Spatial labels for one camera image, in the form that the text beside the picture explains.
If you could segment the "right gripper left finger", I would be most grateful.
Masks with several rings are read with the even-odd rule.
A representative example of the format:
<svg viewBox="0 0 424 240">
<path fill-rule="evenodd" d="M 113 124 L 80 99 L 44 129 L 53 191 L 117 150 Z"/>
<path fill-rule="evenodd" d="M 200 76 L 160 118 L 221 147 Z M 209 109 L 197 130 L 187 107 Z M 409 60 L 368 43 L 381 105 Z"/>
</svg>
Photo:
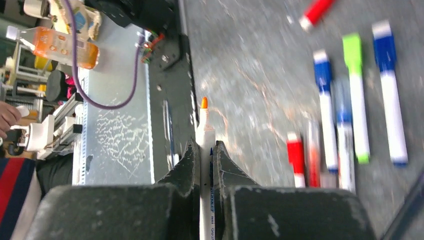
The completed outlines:
<svg viewBox="0 0 424 240">
<path fill-rule="evenodd" d="M 58 186 L 41 201 L 29 240 L 197 240 L 199 147 L 152 185 Z"/>
</svg>

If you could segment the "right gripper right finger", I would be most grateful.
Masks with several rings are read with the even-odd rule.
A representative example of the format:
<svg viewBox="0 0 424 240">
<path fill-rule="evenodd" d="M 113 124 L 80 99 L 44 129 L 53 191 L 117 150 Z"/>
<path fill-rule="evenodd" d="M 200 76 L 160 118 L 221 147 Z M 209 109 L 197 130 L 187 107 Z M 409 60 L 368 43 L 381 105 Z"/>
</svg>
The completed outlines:
<svg viewBox="0 0 424 240">
<path fill-rule="evenodd" d="M 334 188 L 265 187 L 217 141 L 213 154 L 218 240 L 374 240 L 353 193 Z"/>
</svg>

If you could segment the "orange band white marker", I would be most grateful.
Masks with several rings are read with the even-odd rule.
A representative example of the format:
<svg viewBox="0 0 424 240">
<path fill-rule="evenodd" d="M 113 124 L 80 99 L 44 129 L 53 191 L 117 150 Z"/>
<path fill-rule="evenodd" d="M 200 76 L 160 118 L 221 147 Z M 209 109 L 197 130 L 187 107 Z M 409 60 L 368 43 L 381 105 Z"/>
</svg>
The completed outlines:
<svg viewBox="0 0 424 240">
<path fill-rule="evenodd" d="M 195 131 L 195 141 L 199 147 L 200 185 L 199 185 L 199 238 L 214 240 L 215 196 L 213 156 L 216 145 L 216 131 L 210 125 L 208 98 L 203 97 L 199 109 L 199 124 Z"/>
</svg>

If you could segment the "clear cap blue pen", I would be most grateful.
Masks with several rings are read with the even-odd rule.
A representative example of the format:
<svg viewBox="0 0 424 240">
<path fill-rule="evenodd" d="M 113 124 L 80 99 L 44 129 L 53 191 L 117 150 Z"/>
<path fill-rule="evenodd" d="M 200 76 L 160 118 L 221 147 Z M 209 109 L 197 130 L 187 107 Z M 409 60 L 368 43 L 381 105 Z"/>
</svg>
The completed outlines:
<svg viewBox="0 0 424 240">
<path fill-rule="evenodd" d="M 355 193 L 355 153 L 350 82 L 347 77 L 343 77 L 335 80 L 333 86 L 338 150 L 338 186 Z"/>
</svg>

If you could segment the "green cap white marker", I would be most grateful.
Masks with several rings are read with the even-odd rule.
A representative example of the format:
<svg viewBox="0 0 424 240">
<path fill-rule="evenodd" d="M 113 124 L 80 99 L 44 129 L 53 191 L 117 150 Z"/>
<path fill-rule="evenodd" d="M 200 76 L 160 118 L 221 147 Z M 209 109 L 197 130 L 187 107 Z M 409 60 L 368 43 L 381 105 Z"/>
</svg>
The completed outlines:
<svg viewBox="0 0 424 240">
<path fill-rule="evenodd" d="M 344 35 L 342 37 L 342 46 L 344 62 L 349 77 L 354 153 L 359 164 L 368 164 L 370 144 L 365 108 L 362 42 L 360 35 L 358 33 Z"/>
</svg>

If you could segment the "small red marker cap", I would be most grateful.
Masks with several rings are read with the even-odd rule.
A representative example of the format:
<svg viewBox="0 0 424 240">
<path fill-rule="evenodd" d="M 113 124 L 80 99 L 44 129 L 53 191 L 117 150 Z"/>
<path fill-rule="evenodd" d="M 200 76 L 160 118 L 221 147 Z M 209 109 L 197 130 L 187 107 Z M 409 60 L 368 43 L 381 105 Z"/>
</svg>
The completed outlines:
<svg viewBox="0 0 424 240">
<path fill-rule="evenodd" d="M 308 9 L 305 10 L 303 15 L 299 18 L 301 28 L 308 32 L 315 26 L 323 15 L 331 8 L 335 0 L 315 0 L 312 2 Z"/>
</svg>

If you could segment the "blue cap white marker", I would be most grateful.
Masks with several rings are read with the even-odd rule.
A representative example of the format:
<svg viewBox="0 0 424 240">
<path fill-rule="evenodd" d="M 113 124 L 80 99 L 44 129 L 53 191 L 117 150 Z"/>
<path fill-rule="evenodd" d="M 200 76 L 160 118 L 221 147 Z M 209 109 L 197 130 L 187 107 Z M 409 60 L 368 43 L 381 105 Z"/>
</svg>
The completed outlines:
<svg viewBox="0 0 424 240">
<path fill-rule="evenodd" d="M 408 164 L 408 152 L 396 80 L 395 40 L 388 20 L 372 25 L 374 59 L 379 68 L 388 149 L 393 165 Z"/>
</svg>

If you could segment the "person hand in background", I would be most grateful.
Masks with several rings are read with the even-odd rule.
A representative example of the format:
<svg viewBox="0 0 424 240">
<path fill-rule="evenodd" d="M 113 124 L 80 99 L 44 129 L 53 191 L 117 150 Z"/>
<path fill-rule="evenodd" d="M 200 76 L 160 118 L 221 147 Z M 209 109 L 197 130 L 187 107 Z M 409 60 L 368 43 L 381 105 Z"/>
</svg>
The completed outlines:
<svg viewBox="0 0 424 240">
<path fill-rule="evenodd" d="M 7 132 L 22 118 L 18 109 L 4 101 L 0 102 L 0 137 L 7 138 Z"/>
</svg>

